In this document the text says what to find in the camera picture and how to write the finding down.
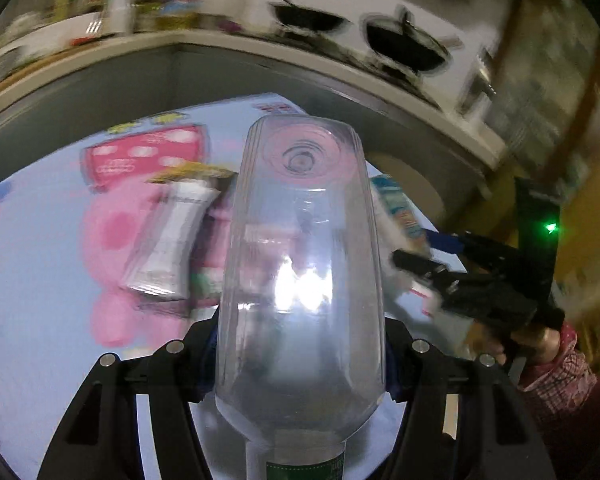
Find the right hand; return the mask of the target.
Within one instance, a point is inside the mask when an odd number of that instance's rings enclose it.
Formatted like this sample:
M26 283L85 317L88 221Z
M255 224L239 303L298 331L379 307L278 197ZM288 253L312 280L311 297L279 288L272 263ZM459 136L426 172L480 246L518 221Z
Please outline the right hand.
M524 350L531 353L530 360L536 364L546 364L553 361L560 349L560 331L551 328L524 328L506 336L507 340L515 341ZM477 356L490 354L500 365L504 365L509 357L507 348L496 333L488 326L477 321L472 322L465 338L468 349Z

